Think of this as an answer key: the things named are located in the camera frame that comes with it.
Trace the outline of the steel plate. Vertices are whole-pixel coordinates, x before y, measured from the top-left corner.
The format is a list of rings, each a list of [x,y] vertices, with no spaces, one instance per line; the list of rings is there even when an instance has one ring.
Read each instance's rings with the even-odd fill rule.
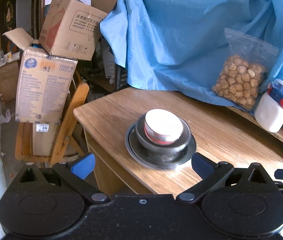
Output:
[[[141,165],[154,170],[174,170],[176,167],[185,164],[196,152],[196,141],[193,135],[190,142],[180,152],[173,154],[155,153],[147,150],[137,139],[135,128],[131,126],[126,133],[125,145],[129,155]]]

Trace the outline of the stainless steel bowl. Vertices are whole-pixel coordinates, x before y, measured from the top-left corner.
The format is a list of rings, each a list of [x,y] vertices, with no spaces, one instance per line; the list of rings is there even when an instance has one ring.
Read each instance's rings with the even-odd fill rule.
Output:
[[[188,124],[180,118],[180,121],[183,125],[183,132],[180,138],[173,142],[170,145],[158,145],[152,142],[147,136],[144,131],[144,122],[145,122],[146,114],[143,114],[135,124],[134,130],[137,136],[137,140],[139,143],[149,151],[155,152],[156,154],[166,154],[168,156],[172,156],[173,154],[177,154],[184,150],[189,142],[191,141],[192,134]]]

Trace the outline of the large white red-rimmed bowl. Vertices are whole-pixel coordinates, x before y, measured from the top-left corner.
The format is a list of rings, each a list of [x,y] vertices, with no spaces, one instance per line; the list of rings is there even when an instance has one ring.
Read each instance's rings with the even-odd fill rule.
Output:
[[[167,146],[182,136],[184,127],[174,113],[165,109],[152,109],[145,114],[144,132],[153,143]]]

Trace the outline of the wooden chair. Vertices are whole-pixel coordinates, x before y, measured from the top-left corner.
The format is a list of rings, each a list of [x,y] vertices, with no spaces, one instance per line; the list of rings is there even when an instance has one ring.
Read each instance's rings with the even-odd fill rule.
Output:
[[[47,132],[37,132],[36,124],[20,122],[15,145],[15,158],[19,161],[49,163],[54,165],[63,160],[67,147],[71,145],[79,155],[84,151],[73,138],[77,124],[74,109],[82,106],[89,92],[89,85],[82,81],[78,71],[70,85],[71,100],[64,108],[60,124],[45,124]]]

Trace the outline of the white jar blue lid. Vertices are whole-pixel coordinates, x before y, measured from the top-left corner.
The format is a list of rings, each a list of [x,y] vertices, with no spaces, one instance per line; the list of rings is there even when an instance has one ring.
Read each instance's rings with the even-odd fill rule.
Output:
[[[267,85],[254,111],[257,123],[270,133],[277,133],[283,126],[283,80],[275,79]]]

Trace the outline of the clear bag of snacks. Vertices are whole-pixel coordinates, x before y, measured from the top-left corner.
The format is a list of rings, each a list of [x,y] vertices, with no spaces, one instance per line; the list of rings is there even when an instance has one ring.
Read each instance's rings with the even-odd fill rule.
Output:
[[[226,28],[230,56],[224,62],[212,91],[245,110],[252,110],[259,86],[276,62],[279,49],[251,35]]]

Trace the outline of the lower printed cardboard box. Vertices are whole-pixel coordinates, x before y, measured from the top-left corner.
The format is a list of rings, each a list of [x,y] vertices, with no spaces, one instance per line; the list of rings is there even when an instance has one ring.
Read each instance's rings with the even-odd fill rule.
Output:
[[[77,61],[49,55],[22,28],[7,31],[4,36],[23,51],[15,120],[37,124],[60,123]]]

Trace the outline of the blue cloth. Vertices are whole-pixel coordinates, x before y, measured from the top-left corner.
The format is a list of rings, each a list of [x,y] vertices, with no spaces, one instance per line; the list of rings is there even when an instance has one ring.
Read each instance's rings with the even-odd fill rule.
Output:
[[[228,56],[225,28],[277,47],[267,80],[283,80],[283,0],[118,0],[100,24],[132,87],[230,106],[211,90]]]

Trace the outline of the upper cardboard box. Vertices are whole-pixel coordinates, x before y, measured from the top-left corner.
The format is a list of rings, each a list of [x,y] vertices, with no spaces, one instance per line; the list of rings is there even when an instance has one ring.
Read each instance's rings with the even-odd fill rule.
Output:
[[[39,43],[52,56],[90,61],[101,37],[100,23],[117,0],[52,0]]]

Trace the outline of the dark wooden picture frame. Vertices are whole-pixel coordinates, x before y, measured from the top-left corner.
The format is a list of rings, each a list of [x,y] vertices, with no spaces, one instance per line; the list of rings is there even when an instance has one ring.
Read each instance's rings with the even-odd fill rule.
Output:
[[[44,21],[44,0],[0,0],[0,50],[5,54],[18,51],[4,33],[16,28],[24,29],[38,39]]]

